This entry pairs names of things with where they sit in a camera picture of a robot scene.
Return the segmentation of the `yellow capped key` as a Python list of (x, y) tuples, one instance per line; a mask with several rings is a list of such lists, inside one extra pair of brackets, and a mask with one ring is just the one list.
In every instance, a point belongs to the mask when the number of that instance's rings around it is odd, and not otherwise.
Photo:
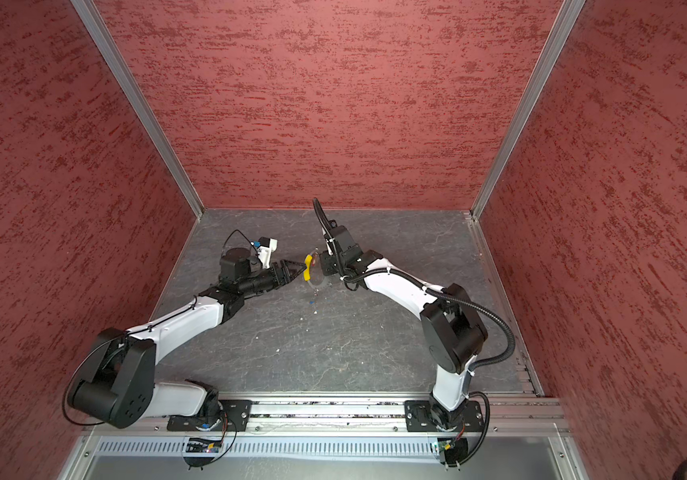
[(314, 256), (312, 254), (309, 254), (305, 258), (305, 271), (304, 271), (304, 280), (309, 282), (311, 280), (311, 267), (314, 263)]

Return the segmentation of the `silver keyring with keys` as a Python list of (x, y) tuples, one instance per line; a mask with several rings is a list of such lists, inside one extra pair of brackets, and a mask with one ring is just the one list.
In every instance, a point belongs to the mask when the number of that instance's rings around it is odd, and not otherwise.
[(310, 301), (310, 304), (314, 308), (314, 313), (318, 314), (320, 302), (325, 299), (327, 280), (323, 272), (320, 252), (314, 251), (310, 254), (314, 256), (314, 263), (311, 267), (311, 280), (306, 282), (314, 290), (314, 298)]

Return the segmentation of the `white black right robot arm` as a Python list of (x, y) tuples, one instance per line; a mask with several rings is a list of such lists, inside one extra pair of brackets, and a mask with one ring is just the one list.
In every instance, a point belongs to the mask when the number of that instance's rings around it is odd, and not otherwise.
[(437, 376), (429, 394), (429, 415), (437, 428), (453, 431), (469, 402), (473, 362), (489, 338), (467, 291), (457, 284), (441, 287), (395, 267), (381, 254), (363, 251), (344, 226), (323, 227), (328, 251), (323, 272), (338, 274), (347, 287), (381, 294), (413, 314), (423, 329)]

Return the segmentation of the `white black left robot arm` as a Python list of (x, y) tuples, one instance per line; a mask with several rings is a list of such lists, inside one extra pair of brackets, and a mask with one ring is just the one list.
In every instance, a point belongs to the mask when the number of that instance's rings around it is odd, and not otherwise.
[(89, 427), (124, 429), (141, 419), (167, 417), (195, 431), (227, 429), (215, 387), (197, 380), (159, 382), (156, 369), (190, 340), (235, 317), (247, 300), (305, 273), (305, 263), (275, 261), (272, 253), (266, 246), (232, 248), (221, 256), (217, 282), (185, 306), (144, 325), (102, 331), (70, 378), (63, 416), (79, 411), (89, 416)]

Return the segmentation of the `aluminium corner post left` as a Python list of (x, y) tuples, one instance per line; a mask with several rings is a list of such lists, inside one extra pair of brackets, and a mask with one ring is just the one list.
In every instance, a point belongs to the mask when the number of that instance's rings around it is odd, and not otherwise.
[(71, 4), (95, 46), (99, 49), (111, 74), (113, 74), (121, 87), (131, 108), (133, 108), (137, 118), (141, 121), (147, 136), (149, 136), (157, 152), (160, 154), (175, 184), (185, 197), (185, 200), (187, 200), (187, 204), (189, 204), (195, 218), (200, 221), (206, 212), (205, 204), (199, 194), (197, 194), (192, 180), (189, 178), (157, 116), (155, 116), (149, 101), (145, 98), (129, 64), (123, 58), (120, 48), (111, 36), (110, 30), (105, 20), (103, 20), (97, 5), (89, 0), (72, 0)]

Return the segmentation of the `aluminium corner post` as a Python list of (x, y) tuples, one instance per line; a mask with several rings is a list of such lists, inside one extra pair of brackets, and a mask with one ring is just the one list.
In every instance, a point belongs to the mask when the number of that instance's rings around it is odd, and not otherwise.
[(195, 218), (200, 221), (206, 212), (205, 204), (199, 194), (197, 194), (192, 180), (189, 178), (157, 116), (155, 116), (149, 101), (145, 98), (129, 64), (123, 58), (120, 48), (111, 36), (110, 30), (105, 20), (103, 20), (97, 5), (89, 0), (72, 0), (71, 4), (95, 46), (99, 49), (111, 74), (113, 74), (121, 87), (131, 108), (133, 108), (137, 118), (141, 121), (147, 136), (149, 136), (157, 152), (160, 154), (175, 184), (185, 197), (185, 200), (187, 200), (187, 204), (189, 204)]
[(483, 217), (483, 212), (493, 195), (493, 190), (499, 182), (499, 178), (503, 175), (503, 170), (517, 146), (517, 142), (527, 126), (527, 122), (539, 102), (539, 98), (543, 93), (543, 88), (547, 85), (547, 80), (553, 72), (563, 48), (579, 19), (579, 14), (581, 10), (585, 7), (585, 0), (565, 0), (557, 12), (557, 17), (553, 26), (551, 26), (551, 31), (543, 44), (543, 49), (537, 58), (537, 63), (527, 80), (527, 85), (525, 90), (523, 90), (523, 95), (517, 104), (517, 109), (511, 118), (511, 123), (501, 140), (501, 145), (495, 158), (493, 158), (493, 164), (491, 164), (491, 169), (489, 174), (481, 186), (481, 191), (477, 194), (475, 198), (475, 203), (471, 208), (471, 220), (479, 222)]

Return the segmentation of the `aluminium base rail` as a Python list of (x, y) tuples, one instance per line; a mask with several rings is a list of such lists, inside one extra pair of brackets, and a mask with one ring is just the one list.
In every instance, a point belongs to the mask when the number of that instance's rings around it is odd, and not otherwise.
[(259, 436), (447, 436), (477, 432), (489, 420), (491, 437), (569, 437), (573, 434), (561, 401), (525, 394), (490, 393), (489, 406), (471, 408), (465, 425), (441, 429), (431, 415), (407, 402), (425, 399), (419, 394), (329, 393), (259, 394), (222, 396), (230, 425), (243, 437)]

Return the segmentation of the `aluminium corner post right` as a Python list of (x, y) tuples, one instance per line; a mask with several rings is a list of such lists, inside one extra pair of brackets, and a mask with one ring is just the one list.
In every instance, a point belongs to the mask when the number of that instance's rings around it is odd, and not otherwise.
[(471, 220), (479, 222), (483, 217), (483, 212), (493, 195), (493, 190), (499, 182), (499, 178), (503, 175), (503, 170), (517, 146), (517, 142), (527, 126), (527, 122), (539, 102), (539, 98), (543, 93), (543, 88), (547, 85), (547, 80), (553, 72), (563, 48), (579, 19), (579, 14), (581, 10), (585, 7), (585, 0), (565, 0), (557, 12), (557, 17), (553, 26), (551, 26), (551, 31), (543, 44), (543, 49), (537, 58), (537, 63), (527, 80), (527, 85), (525, 90), (523, 90), (523, 95), (517, 104), (517, 109), (511, 118), (511, 123), (501, 140), (501, 145), (495, 158), (493, 158), (493, 164), (491, 164), (491, 169), (489, 174), (481, 186), (481, 191), (477, 194), (475, 198), (475, 203), (471, 208)]

